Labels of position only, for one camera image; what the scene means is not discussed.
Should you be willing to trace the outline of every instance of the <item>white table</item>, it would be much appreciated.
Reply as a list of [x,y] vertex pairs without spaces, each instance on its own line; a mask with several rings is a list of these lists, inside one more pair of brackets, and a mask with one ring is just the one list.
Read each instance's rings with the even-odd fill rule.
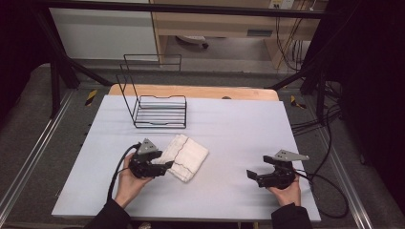
[[[188,183],[170,173],[156,177],[126,208],[128,214],[143,220],[269,220],[279,208],[277,200],[247,178],[246,169],[271,173],[264,155],[273,156],[280,149],[298,152],[283,103],[187,98],[187,105],[186,129],[136,129],[122,95],[106,95],[53,215],[95,216],[128,147],[147,137],[164,150],[175,135],[184,134],[209,150],[200,171]],[[300,161],[293,165],[303,169]],[[302,205],[312,221],[319,221],[309,184],[300,180]]]

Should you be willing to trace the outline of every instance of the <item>cord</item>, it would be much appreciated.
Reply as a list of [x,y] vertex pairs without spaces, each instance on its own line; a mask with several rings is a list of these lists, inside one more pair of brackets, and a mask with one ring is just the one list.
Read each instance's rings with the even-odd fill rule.
[[[345,201],[345,210],[344,213],[341,215],[332,215],[329,213],[326,213],[325,211],[323,211],[322,209],[319,209],[319,212],[321,214],[323,214],[326,217],[332,218],[332,219],[341,219],[344,218],[348,213],[349,213],[349,201],[346,197],[346,195],[343,193],[343,191],[337,186],[335,185],[333,182],[331,182],[330,180],[328,180],[327,178],[318,175],[319,170],[324,166],[325,162],[327,161],[328,157],[330,156],[330,149],[331,149],[331,142],[332,142],[332,137],[331,137],[331,130],[330,130],[330,117],[335,118],[336,115],[340,114],[340,109],[335,109],[335,107],[338,106],[338,104],[334,104],[333,106],[331,106],[330,108],[328,108],[327,114],[326,114],[326,126],[327,126],[327,130],[328,130],[328,134],[329,134],[329,143],[328,143],[328,150],[327,153],[325,154],[324,158],[322,159],[321,163],[318,165],[318,167],[315,169],[315,171],[313,173],[307,173],[306,171],[303,170],[297,170],[297,171],[301,171],[306,173],[307,175],[303,175],[298,173],[297,171],[294,171],[294,173],[300,177],[303,177],[305,179],[307,179],[309,181],[309,185],[311,187],[312,192],[314,191],[314,179],[316,177],[319,177],[321,179],[323,179],[324,181],[326,181],[330,186],[332,186],[334,189],[336,189],[339,194],[343,197],[344,201]],[[304,123],[299,123],[296,124],[296,126],[298,127],[305,127],[307,128],[308,126],[312,126],[314,124],[319,124],[319,120],[315,119],[309,122],[304,122]]]
[[114,185],[116,184],[116,180],[117,180],[117,176],[120,172],[122,172],[123,170],[126,170],[128,168],[124,168],[120,171],[119,167],[121,166],[122,161],[125,159],[125,157],[128,155],[128,153],[132,150],[132,149],[138,149],[140,146],[140,143],[138,143],[137,145],[132,145],[131,147],[128,148],[128,150],[125,151],[125,153],[122,155],[122,158],[119,160],[118,166],[116,168],[116,171],[113,174],[113,178],[111,180],[110,183],[110,188],[108,189],[108,194],[107,194],[107,201],[113,198],[113,190],[114,190]]
[[317,174],[309,174],[309,173],[307,173],[307,172],[304,171],[304,170],[297,170],[297,171],[301,171],[301,172],[304,172],[304,173],[307,174],[307,175],[305,176],[305,175],[303,175],[303,174],[300,174],[300,173],[294,171],[294,174],[296,174],[296,175],[298,175],[298,176],[300,176],[300,177],[303,177],[303,178],[305,178],[305,179],[307,179],[307,180],[309,181],[309,185],[310,185],[310,187],[311,187],[311,191],[312,191],[312,192],[314,191],[314,184],[315,184],[315,182],[313,181],[313,179],[314,179],[315,177],[319,177],[319,178],[323,179],[324,181],[326,181],[326,182],[327,182],[330,186],[332,186],[334,189],[336,189],[337,192],[342,196],[343,200],[345,201],[345,210],[344,210],[344,212],[343,212],[341,215],[332,215],[332,214],[326,213],[325,211],[323,211],[322,209],[320,209],[320,208],[318,207],[318,211],[319,211],[321,214],[323,214],[324,216],[327,216],[327,217],[329,217],[329,218],[332,218],[332,219],[342,219],[342,218],[344,218],[344,217],[349,213],[349,210],[350,210],[350,208],[349,208],[349,200],[348,200],[348,198],[346,197],[345,193],[343,193],[343,191],[342,191],[341,188],[339,188],[337,185],[335,185],[333,182],[331,182],[331,181],[330,181],[329,179],[327,179],[326,177],[323,177],[323,176],[320,176],[320,175],[317,175]]
[[[341,115],[340,109],[333,110],[333,114],[330,114],[330,117],[329,117],[329,123],[332,123],[340,115]],[[315,119],[308,123],[303,123],[299,126],[291,127],[291,130],[293,131],[294,136],[299,136],[299,135],[303,135],[303,134],[309,133],[311,131],[314,131],[314,130],[317,130],[317,129],[320,129],[323,127],[325,127],[325,126],[322,126],[320,121],[318,119]]]
[[[300,7],[299,10],[302,10],[302,9],[303,9],[303,7],[305,6],[306,1],[307,1],[307,0],[304,0],[304,2],[301,4],[301,7]],[[293,29],[292,29],[291,33],[289,34],[289,37],[288,37],[288,42],[289,42],[289,40],[293,39],[293,37],[294,37],[295,33],[297,32],[298,27],[299,27],[299,25],[301,24],[302,20],[303,20],[303,18],[300,18],[300,20],[298,20],[298,23],[297,23],[297,20],[295,20],[294,25],[292,26]],[[300,71],[300,70],[298,69],[297,62],[295,62],[295,68],[292,67],[292,66],[289,64],[289,62],[288,62],[288,55],[284,52],[283,46],[282,46],[281,41],[280,41],[279,30],[280,30],[280,17],[276,17],[276,36],[277,36],[277,40],[276,40],[276,41],[277,41],[277,46],[278,46],[279,51],[281,52],[281,54],[282,54],[282,56],[283,56],[284,62],[285,62],[286,65],[288,66],[288,68],[290,68],[290,69],[295,70],[296,72],[298,72],[298,71]]]

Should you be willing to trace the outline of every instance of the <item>white towel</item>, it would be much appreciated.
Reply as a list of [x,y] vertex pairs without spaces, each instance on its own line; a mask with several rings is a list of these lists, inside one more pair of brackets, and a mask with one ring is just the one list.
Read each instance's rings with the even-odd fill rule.
[[174,160],[169,172],[183,182],[190,180],[200,169],[203,161],[208,155],[208,150],[186,135],[176,135],[161,157],[155,159],[154,163],[164,164]]

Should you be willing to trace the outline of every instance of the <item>person's hand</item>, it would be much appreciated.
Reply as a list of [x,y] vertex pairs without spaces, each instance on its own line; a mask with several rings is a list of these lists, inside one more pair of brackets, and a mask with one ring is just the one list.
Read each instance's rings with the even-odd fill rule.
[[136,198],[143,186],[153,179],[152,177],[137,178],[132,174],[128,169],[132,155],[130,154],[124,159],[124,170],[119,173],[118,190],[114,199],[122,208]]
[[277,197],[280,206],[283,207],[291,203],[294,203],[295,206],[301,206],[301,189],[298,175],[295,175],[295,180],[286,189],[276,187],[268,187],[267,189]]

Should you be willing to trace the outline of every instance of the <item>wire rack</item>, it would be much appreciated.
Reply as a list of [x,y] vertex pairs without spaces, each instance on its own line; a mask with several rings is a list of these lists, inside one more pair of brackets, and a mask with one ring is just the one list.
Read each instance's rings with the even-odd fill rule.
[[[158,61],[148,61],[156,57]],[[181,54],[124,54],[125,64],[121,70],[129,74],[154,72],[154,73],[180,73]]]
[[126,64],[120,67],[122,74],[116,75],[117,82],[136,128],[186,128],[187,99],[184,95],[139,95],[134,76],[127,74],[129,67]]

